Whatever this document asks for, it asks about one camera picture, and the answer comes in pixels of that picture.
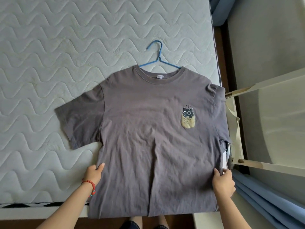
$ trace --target cat head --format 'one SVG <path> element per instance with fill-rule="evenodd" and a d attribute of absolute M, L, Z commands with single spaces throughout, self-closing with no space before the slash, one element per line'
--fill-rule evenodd
<path fill-rule="evenodd" d="M 183 108 L 183 112 L 182 113 L 183 113 L 183 115 L 185 117 L 191 117 L 193 115 L 193 109 L 192 108 L 190 108 L 190 109 Z"/>

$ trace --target black cat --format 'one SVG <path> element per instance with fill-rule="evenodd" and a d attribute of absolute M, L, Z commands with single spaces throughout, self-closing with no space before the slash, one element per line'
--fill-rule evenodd
<path fill-rule="evenodd" d="M 192 118 L 193 117 L 193 109 L 191 108 L 191 109 L 187 109 L 187 108 L 183 108 L 183 116 L 185 117 L 185 118 Z"/>

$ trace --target mattress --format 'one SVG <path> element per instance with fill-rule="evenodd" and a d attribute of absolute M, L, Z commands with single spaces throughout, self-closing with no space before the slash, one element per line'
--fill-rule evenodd
<path fill-rule="evenodd" d="M 54 109 L 115 71 L 155 60 L 158 44 L 146 50 L 153 40 L 163 42 L 165 61 L 220 84 L 209 0 L 0 2 L 2 206 L 61 202 L 79 186 L 101 145 L 71 150 Z"/>

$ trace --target wire hanger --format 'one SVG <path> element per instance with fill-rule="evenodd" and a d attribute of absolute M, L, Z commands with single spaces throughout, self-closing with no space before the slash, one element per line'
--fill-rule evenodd
<path fill-rule="evenodd" d="M 160 47 L 160 50 L 159 50 L 159 54 L 158 54 L 157 59 L 156 59 L 155 61 L 152 61 L 152 62 L 148 62 L 148 63 L 142 64 L 142 65 L 139 65 L 139 67 L 141 67 L 141 66 L 146 66 L 146 65 L 149 65 L 149 64 L 158 62 L 158 59 L 159 59 L 159 61 L 162 62 L 162 63 L 165 63 L 165 64 L 167 64 L 167 65 L 174 66 L 174 67 L 176 67 L 176 68 L 181 68 L 180 66 L 176 66 L 176 65 L 171 64 L 171 63 L 169 63 L 169 62 L 165 62 L 165 61 L 163 61 L 163 60 L 161 59 L 161 51 L 162 51 L 162 46 L 163 46 L 163 43 L 162 43 L 161 41 L 159 41 L 159 40 L 152 41 L 151 44 L 150 44 L 146 49 L 148 50 L 148 49 L 150 48 L 150 46 L 151 46 L 154 42 L 159 42 L 159 43 L 161 43 L 161 47 Z"/>

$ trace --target bracelet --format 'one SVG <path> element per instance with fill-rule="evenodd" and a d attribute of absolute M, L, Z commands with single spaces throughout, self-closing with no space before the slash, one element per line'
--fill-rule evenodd
<path fill-rule="evenodd" d="M 95 194 L 95 184 L 93 183 L 93 181 L 90 181 L 90 180 L 82 181 L 82 183 L 84 183 L 84 182 L 89 182 L 92 185 L 92 187 L 93 187 L 91 195 L 89 196 L 89 197 L 91 197 L 92 195 Z"/>

